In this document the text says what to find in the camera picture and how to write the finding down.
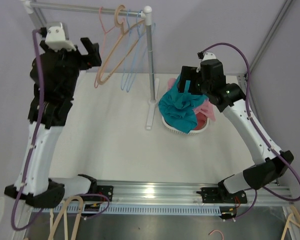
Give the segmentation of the pink wire hanger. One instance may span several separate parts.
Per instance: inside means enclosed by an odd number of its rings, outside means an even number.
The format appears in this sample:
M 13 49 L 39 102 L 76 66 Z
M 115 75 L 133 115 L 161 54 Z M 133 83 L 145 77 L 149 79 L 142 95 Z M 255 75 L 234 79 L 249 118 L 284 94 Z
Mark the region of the pink wire hanger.
M 105 46 L 106 46 L 106 43 L 107 43 L 107 36 L 108 34 L 114 30 L 116 27 L 115 27 L 115 24 L 113 25 L 113 27 L 109 28 L 109 29 L 106 29 L 105 28 L 105 25 L 103 23 L 103 20 L 102 20 L 102 14 L 103 14 L 103 10 L 104 8 L 103 7 L 100 7 L 99 10 L 98 10 L 98 19 L 99 19 L 99 23 L 101 24 L 101 28 L 102 28 L 102 31 L 103 31 L 103 40 L 102 40 L 102 44 L 101 44 L 101 50 L 100 50 L 100 56 L 102 57 L 103 56 L 103 53 L 105 51 Z M 94 84 L 93 84 L 94 88 L 97 89 L 100 85 L 97 85 L 96 83 L 96 78 L 94 80 Z

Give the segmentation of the teal t shirt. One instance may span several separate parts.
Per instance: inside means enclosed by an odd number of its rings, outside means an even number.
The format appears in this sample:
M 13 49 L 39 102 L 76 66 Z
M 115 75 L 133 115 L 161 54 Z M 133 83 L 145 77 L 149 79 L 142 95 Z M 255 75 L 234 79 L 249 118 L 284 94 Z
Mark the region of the teal t shirt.
M 189 131 L 197 126 L 194 109 L 199 107 L 205 100 L 208 100 L 208 97 L 188 93 L 189 83 L 186 84 L 185 92 L 179 93 L 177 87 L 179 80 L 179 76 L 169 79 L 167 92 L 159 100 L 158 108 L 169 125 L 180 131 L 182 129 Z

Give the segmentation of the light pink t shirt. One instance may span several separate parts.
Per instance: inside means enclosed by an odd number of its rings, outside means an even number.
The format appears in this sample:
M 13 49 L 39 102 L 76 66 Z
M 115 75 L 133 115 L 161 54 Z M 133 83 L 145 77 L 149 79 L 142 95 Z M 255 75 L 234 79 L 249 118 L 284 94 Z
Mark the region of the light pink t shirt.
M 194 108 L 193 111 L 198 122 L 206 121 L 207 119 L 213 122 L 216 121 L 214 107 L 208 100 L 205 100 L 200 106 Z

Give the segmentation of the beige wooden hanger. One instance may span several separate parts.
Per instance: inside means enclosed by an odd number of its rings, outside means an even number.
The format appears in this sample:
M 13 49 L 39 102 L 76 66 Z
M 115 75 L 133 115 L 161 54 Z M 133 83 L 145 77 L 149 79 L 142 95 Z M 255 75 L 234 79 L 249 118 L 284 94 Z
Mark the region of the beige wooden hanger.
M 105 58 L 104 62 L 102 63 L 101 67 L 99 67 L 99 69 L 98 69 L 98 72 L 97 72 L 96 78 L 95 78 L 95 81 L 96 81 L 98 86 L 104 85 L 110 79 L 110 77 L 115 73 L 115 71 L 119 68 L 119 66 L 124 62 L 125 57 L 128 57 L 129 54 L 132 52 L 132 50 L 135 48 L 137 40 L 128 49 L 127 53 L 118 62 L 118 64 L 109 72 L 109 74 L 105 78 L 103 78 L 103 75 L 105 73 L 105 70 L 106 70 L 111 58 L 115 55 L 115 51 L 117 50 L 117 48 L 119 47 L 119 45 L 121 44 L 123 39 L 129 34 L 129 31 L 133 30 L 133 29 L 136 29 L 137 25 L 145 24 L 144 19 L 142 19 L 140 21 L 137 20 L 135 24 L 133 24 L 132 26 L 128 26 L 127 29 L 125 29 L 125 21 L 124 20 L 119 21 L 120 11 L 123 11 L 125 9 L 126 9 L 126 7 L 123 4 L 121 4 L 114 11 L 114 27 L 120 29 L 120 34 L 119 34 L 119 37 L 118 37 L 117 41 L 113 45 L 112 49 L 109 51 L 109 53 L 108 53 L 107 57 Z

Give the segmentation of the coral red t shirt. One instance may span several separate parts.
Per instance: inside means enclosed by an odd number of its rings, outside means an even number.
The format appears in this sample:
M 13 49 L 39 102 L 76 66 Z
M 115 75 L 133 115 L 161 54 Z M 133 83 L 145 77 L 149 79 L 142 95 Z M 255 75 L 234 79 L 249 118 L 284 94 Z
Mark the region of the coral red t shirt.
M 206 126 L 208 117 L 205 114 L 198 112 L 196 114 L 196 120 L 197 120 L 197 126 L 194 128 L 194 130 L 199 131 Z

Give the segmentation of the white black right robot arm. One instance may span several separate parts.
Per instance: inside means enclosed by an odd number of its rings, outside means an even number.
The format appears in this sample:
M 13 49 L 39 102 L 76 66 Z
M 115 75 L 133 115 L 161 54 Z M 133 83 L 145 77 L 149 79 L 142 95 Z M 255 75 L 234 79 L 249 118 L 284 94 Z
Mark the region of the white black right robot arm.
M 259 190 L 280 178 L 288 169 L 284 162 L 292 163 L 291 151 L 282 149 L 262 128 L 254 113 L 246 109 L 246 95 L 236 83 L 227 83 L 223 64 L 216 58 L 203 60 L 200 67 L 183 66 L 177 88 L 180 93 L 205 95 L 235 127 L 247 146 L 254 165 L 241 173 L 229 176 L 218 183 L 217 196 L 230 202 L 236 193 Z

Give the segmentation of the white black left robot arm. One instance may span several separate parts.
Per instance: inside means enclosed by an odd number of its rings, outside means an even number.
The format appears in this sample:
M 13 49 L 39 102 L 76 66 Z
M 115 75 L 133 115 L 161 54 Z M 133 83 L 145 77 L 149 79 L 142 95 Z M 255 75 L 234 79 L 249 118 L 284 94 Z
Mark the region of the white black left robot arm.
M 34 81 L 34 98 L 28 113 L 30 159 L 25 159 L 21 173 L 14 184 L 4 189 L 4 194 L 20 198 L 34 208 L 55 208 L 66 196 L 64 183 L 49 178 L 49 171 L 56 143 L 73 106 L 74 93 L 81 71 L 99 67 L 102 60 L 99 44 L 89 38 L 80 39 L 87 50 L 82 55 L 78 48 L 54 51 L 44 41 L 39 55 L 43 74 L 44 97 L 40 102 L 40 80 L 37 60 L 31 66 L 30 78 Z

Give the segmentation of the pink hanger on floor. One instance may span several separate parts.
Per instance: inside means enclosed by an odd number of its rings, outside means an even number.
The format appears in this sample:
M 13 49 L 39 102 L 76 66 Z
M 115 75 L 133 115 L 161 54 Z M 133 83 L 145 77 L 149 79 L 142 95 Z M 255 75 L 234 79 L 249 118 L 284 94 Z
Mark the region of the pink hanger on floor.
M 221 240 L 225 239 L 224 234 L 218 229 L 214 229 L 208 233 L 209 236 L 212 236 L 213 234 L 219 234 L 219 236 L 221 237 Z

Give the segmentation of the beige hanger bottom right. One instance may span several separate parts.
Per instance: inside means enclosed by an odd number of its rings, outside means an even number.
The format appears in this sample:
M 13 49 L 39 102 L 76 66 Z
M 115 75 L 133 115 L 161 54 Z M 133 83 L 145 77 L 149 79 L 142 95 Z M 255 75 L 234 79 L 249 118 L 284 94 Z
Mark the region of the beige hanger bottom right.
M 285 225 L 281 240 L 300 240 L 300 213 L 294 205 L 284 207 Z

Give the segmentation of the white perforated plastic basket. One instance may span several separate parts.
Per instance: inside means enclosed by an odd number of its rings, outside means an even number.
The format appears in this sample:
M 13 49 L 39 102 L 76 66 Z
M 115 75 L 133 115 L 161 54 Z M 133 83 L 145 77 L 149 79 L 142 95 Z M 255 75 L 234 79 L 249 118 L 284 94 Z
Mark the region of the white perforated plastic basket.
M 209 125 L 210 125 L 210 119 L 209 118 L 206 118 L 206 121 L 205 123 L 201 126 L 201 128 L 198 128 L 198 129 L 191 129 L 191 130 L 187 130 L 185 131 L 185 129 L 182 129 L 182 130 L 179 130 L 171 125 L 169 125 L 167 123 L 167 121 L 165 120 L 165 118 L 162 116 L 161 117 L 161 120 L 162 120 L 162 123 L 164 125 L 164 127 L 174 133 L 174 134 L 179 134 L 179 135 L 185 135 L 185 136 L 194 136 L 194 135 L 198 135 L 198 134 L 201 134 L 203 133 L 206 129 L 209 128 Z

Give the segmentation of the metal clothes rack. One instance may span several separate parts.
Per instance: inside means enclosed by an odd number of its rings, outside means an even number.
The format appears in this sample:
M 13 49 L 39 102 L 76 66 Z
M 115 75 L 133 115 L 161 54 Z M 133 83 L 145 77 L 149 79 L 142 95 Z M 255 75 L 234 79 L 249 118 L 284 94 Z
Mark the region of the metal clothes rack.
M 35 0 L 23 0 L 22 4 L 29 15 L 36 15 L 37 14 L 36 9 L 99 14 L 99 8 L 100 8 L 100 7 L 90 7 L 90 6 L 88 7 L 88 6 L 79 6 L 79 5 L 44 3 L 44 2 L 37 2 Z M 102 14 L 114 16 L 114 10 L 115 9 L 103 8 Z M 126 16 L 127 11 L 128 10 L 126 9 L 120 11 L 119 16 Z M 130 11 L 130 16 L 135 18 L 139 17 L 141 18 L 141 20 L 145 20 L 148 70 L 149 70 L 149 80 L 150 80 L 150 100 L 149 100 L 149 109 L 148 109 L 145 129 L 151 130 L 153 127 L 155 109 L 158 102 L 157 95 L 158 95 L 159 83 L 160 83 L 160 80 L 158 78 L 155 78 L 155 72 L 154 72 L 153 33 L 152 33 L 152 30 L 154 29 L 154 24 L 152 19 L 152 8 L 150 6 L 145 6 L 139 12 Z M 40 22 L 40 26 L 44 28 L 44 33 L 47 33 L 46 24 L 47 23 L 44 21 Z

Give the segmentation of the beige hangers bottom left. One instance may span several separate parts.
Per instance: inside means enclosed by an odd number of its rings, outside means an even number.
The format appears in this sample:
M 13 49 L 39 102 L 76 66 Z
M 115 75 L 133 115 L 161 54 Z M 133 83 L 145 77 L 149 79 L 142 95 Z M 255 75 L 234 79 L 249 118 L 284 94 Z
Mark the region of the beige hangers bottom left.
M 71 236 L 69 237 L 68 207 L 69 207 L 70 203 L 73 201 L 78 202 L 78 210 L 77 210 L 77 214 L 75 215 L 75 221 L 74 221 L 74 225 L 72 228 Z M 59 211 L 55 221 L 53 221 L 52 218 L 50 219 L 50 231 L 49 231 L 49 236 L 47 239 L 48 240 L 54 239 L 57 228 L 58 228 L 61 220 L 63 219 L 64 239 L 65 240 L 75 240 L 77 237 L 77 234 L 78 234 L 78 228 L 79 228 L 79 224 L 81 221 L 84 201 L 80 196 L 75 195 L 75 196 L 69 197 L 67 200 L 62 200 L 61 205 L 62 205 L 61 210 Z

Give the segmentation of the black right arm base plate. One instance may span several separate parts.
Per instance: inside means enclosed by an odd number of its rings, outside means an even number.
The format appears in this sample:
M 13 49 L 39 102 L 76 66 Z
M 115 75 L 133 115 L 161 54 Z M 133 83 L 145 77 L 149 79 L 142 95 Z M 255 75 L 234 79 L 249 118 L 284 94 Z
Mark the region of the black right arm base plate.
M 202 187 L 196 193 L 201 196 L 202 202 L 206 204 L 234 204 L 236 201 L 240 204 L 248 203 L 246 193 L 243 190 L 228 193 L 219 187 Z

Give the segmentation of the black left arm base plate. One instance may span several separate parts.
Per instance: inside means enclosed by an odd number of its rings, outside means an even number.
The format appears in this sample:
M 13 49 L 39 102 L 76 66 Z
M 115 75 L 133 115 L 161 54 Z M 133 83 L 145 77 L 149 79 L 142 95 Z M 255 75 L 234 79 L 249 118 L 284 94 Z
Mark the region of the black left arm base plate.
M 93 195 L 91 196 L 85 195 L 82 198 L 85 201 L 97 201 L 97 202 L 107 201 L 104 197 L 96 196 L 96 194 L 98 194 L 98 195 L 106 196 L 111 202 L 113 198 L 113 190 L 114 187 L 112 185 L 94 185 L 87 192 L 87 194 L 93 194 Z

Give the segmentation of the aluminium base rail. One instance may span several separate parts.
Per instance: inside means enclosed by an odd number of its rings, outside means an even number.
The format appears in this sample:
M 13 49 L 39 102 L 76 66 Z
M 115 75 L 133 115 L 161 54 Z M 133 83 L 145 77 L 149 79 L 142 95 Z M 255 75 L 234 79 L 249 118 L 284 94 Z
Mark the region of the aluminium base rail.
M 76 176 L 74 178 L 51 178 L 58 184 L 64 184 L 65 197 L 70 194 L 70 183 L 72 180 L 81 180 L 84 177 Z M 199 184 L 199 183 L 166 183 L 166 182 L 135 182 L 135 181 L 111 181 L 97 180 L 98 186 L 113 186 L 112 203 L 136 204 L 136 205 L 231 205 L 234 203 L 203 203 L 202 198 L 196 192 L 203 187 L 217 187 L 217 184 Z M 292 193 L 287 186 L 277 184 L 267 185 L 266 188 L 280 195 L 281 197 L 291 198 Z M 241 205 L 251 205 L 255 192 L 253 189 L 244 190 L 247 203 Z M 284 206 L 289 201 L 280 199 L 264 188 L 257 190 L 256 205 L 258 206 Z

